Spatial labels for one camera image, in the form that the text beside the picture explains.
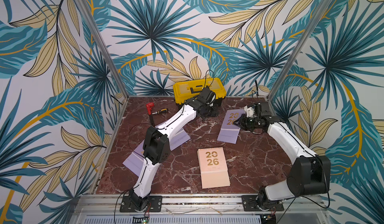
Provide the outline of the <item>purple calendar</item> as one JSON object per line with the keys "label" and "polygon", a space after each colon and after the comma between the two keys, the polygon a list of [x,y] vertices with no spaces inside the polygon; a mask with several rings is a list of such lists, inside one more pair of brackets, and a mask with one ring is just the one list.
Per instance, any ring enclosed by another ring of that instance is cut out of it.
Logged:
{"label": "purple calendar", "polygon": [[234,122],[238,120],[242,114],[245,114],[244,109],[228,110],[226,112],[218,135],[218,141],[236,144],[240,127],[234,125]]}
{"label": "purple calendar", "polygon": [[132,171],[136,176],[139,176],[143,167],[143,163],[146,161],[143,158],[144,149],[143,149],[144,141],[142,141],[135,149],[134,152],[131,153],[124,161],[123,165]]}
{"label": "purple calendar", "polygon": [[171,151],[173,151],[177,147],[181,146],[182,144],[186,143],[190,139],[191,139],[191,137],[189,136],[189,134],[184,129],[181,129],[170,140],[170,149],[171,149]]}

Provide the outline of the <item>pink calendar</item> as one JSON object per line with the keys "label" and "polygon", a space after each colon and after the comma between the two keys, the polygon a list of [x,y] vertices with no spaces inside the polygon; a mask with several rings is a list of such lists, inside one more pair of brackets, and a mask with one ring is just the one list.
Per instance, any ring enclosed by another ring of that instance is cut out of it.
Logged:
{"label": "pink calendar", "polygon": [[197,154],[203,189],[231,185],[223,147],[198,149]]}

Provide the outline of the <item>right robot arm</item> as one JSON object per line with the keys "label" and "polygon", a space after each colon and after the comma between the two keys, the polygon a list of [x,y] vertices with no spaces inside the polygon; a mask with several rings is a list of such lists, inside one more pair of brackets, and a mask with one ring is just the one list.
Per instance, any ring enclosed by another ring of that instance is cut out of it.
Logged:
{"label": "right robot arm", "polygon": [[268,102],[245,106],[244,111],[244,114],[234,121],[234,125],[249,132],[263,130],[280,145],[292,163],[284,181],[260,188],[256,199],[258,208],[268,210],[279,205],[282,200],[329,194],[329,158],[316,154],[279,116],[272,115]]}

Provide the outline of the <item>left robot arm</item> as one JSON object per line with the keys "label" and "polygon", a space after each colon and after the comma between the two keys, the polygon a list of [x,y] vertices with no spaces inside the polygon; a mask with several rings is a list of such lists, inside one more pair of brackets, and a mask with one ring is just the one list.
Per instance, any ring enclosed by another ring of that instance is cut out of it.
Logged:
{"label": "left robot arm", "polygon": [[145,211],[149,205],[151,186],[157,170],[171,153],[170,141],[183,127],[197,116],[214,117],[212,114],[216,94],[208,87],[185,101],[182,108],[158,127],[149,127],[143,144],[144,163],[138,180],[128,192],[135,211]]}

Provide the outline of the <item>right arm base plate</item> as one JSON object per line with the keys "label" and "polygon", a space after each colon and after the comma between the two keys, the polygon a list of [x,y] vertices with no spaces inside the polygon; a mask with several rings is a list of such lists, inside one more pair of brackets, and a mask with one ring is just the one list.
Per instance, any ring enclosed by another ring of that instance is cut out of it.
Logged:
{"label": "right arm base plate", "polygon": [[245,212],[284,210],[282,201],[270,201],[263,195],[243,195],[241,199]]}

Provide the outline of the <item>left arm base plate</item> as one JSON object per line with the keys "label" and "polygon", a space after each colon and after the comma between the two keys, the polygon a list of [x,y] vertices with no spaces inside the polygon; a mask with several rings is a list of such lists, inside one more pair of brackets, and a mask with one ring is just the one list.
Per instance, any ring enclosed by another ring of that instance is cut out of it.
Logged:
{"label": "left arm base plate", "polygon": [[144,213],[147,211],[159,213],[162,203],[162,196],[148,196],[143,199],[124,196],[119,211],[120,213]]}

